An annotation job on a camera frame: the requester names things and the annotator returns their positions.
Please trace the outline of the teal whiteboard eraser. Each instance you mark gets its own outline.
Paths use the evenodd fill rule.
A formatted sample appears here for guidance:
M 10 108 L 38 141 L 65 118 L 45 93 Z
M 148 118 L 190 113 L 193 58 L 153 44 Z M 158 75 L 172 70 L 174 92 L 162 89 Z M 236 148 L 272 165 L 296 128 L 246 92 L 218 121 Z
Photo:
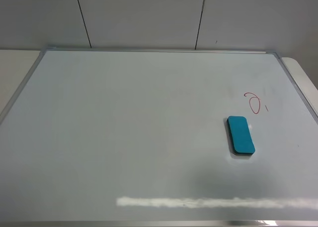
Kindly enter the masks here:
M 243 116 L 229 116 L 227 125 L 234 154 L 252 156 L 255 147 L 249 131 L 247 119 Z

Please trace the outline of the white aluminium-framed whiteboard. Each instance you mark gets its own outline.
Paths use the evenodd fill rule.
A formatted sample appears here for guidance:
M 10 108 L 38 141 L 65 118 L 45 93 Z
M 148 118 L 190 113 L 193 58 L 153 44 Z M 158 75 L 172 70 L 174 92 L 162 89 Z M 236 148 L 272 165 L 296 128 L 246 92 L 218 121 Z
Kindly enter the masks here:
M 275 53 L 46 49 L 0 116 L 0 224 L 314 227 L 318 114 Z

